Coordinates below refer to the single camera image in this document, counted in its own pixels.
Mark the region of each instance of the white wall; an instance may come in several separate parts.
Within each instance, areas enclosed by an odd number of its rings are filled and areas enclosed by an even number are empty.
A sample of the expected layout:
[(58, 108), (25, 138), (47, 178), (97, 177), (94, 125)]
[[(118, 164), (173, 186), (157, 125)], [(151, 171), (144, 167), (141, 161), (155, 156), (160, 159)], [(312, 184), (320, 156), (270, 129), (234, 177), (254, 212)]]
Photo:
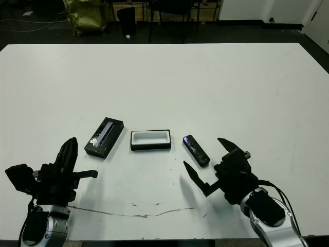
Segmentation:
[(324, 0), (317, 9), (314, 19), (302, 32), (329, 54), (329, 1)]
[(220, 20), (261, 20), (267, 0), (223, 0)]
[(263, 20), (301, 24), (312, 17), (320, 0), (223, 0), (219, 20)]
[(269, 19), (272, 17), (275, 23), (301, 24), (313, 1), (275, 0), (268, 16), (264, 16), (263, 21), (269, 23)]

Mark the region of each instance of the black object on floor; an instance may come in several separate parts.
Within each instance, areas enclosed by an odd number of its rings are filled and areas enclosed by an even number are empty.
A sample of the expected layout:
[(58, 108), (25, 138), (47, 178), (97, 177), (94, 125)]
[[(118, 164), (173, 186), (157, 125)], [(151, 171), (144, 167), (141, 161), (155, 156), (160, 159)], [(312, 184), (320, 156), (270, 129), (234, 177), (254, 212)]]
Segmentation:
[(136, 33), (134, 7), (118, 10), (118, 19), (122, 27), (122, 33), (124, 35), (132, 35)]

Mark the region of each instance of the floor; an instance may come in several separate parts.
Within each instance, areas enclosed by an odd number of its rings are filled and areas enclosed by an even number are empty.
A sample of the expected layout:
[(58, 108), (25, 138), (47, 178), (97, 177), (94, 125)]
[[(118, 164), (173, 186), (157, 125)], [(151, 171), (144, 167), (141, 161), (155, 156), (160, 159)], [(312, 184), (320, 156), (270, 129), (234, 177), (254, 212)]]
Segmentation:
[[(149, 36), (149, 23), (137, 23), (136, 34), (127, 39), (121, 31), (119, 23), (109, 23), (106, 28), (106, 35), (91, 34), (82, 37), (74, 37), (72, 35), (69, 24), (65, 20), (64, 14), (53, 13), (50, 15), (38, 15), (32, 13), (31, 16), (23, 16), (23, 14), (32, 10), (31, 6), (16, 6), (13, 8), (7, 4), (1, 5), (0, 0), (0, 51), (8, 44), (147, 44)], [(34, 22), (53, 22), (55, 23), (34, 23)], [(170, 44), (182, 42), (182, 31), (186, 25), (182, 23), (167, 23), (162, 27), (155, 24), (151, 43)], [(199, 25), (199, 32), (196, 32), (196, 25), (192, 24), (188, 27), (185, 43), (267, 43), (267, 42), (283, 42), (283, 43), (300, 43), (329, 73), (329, 55), (323, 51), (306, 35), (298, 30), (290, 29), (263, 29), (258, 25), (248, 26), (220, 26), (218, 23), (207, 23)], [(239, 246), (264, 246), (258, 239), (250, 240), (217, 240), (214, 241), (163, 241), (165, 245), (170, 246), (216, 246), (216, 247), (239, 247)], [(84, 243), (82, 246), (110, 246), (123, 245), (100, 242), (96, 244)], [(15, 246), (15, 242), (3, 242), (4, 246)]]

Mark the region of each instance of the chair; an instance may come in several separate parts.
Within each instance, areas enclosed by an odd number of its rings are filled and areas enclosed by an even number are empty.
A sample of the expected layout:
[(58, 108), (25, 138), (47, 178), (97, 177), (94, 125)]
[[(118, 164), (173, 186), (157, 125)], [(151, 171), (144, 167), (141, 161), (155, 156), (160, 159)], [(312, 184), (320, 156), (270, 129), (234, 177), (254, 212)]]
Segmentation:
[[(193, 4), (194, 4), (194, 0), (149, 0), (149, 5), (151, 8), (151, 26), (150, 26), (149, 42), (151, 42), (154, 11), (159, 12), (161, 24), (162, 24), (162, 16), (161, 16), (162, 12), (182, 15), (183, 22), (184, 22), (184, 17), (187, 14), (187, 24), (188, 24), (191, 14), (191, 8)], [(183, 43), (185, 41), (185, 36), (186, 36), (186, 32), (184, 33)]]

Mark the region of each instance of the scratch on table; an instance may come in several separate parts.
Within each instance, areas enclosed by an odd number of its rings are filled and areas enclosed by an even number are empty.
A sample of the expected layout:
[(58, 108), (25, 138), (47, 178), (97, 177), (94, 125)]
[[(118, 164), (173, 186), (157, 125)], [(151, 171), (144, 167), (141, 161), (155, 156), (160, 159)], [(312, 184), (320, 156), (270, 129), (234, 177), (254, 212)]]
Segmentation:
[(75, 206), (67, 206), (67, 207), (74, 208), (74, 209), (79, 209), (79, 210), (85, 210), (85, 211), (89, 211), (89, 212), (93, 212), (93, 213), (105, 214), (105, 215), (124, 216), (124, 217), (139, 217), (139, 218), (157, 217), (157, 216), (160, 216), (160, 215), (164, 215), (164, 214), (168, 214), (168, 213), (172, 213), (172, 212), (176, 212), (176, 211), (194, 209), (194, 207), (186, 207), (186, 208), (181, 208), (181, 209), (169, 210), (169, 211), (163, 212), (161, 214), (157, 214), (157, 215), (120, 215), (120, 214), (113, 214), (113, 213), (102, 212), (102, 211), (97, 211), (97, 210), (92, 210), (92, 209), (87, 209), (87, 208), (81, 208), (81, 207), (75, 207)]

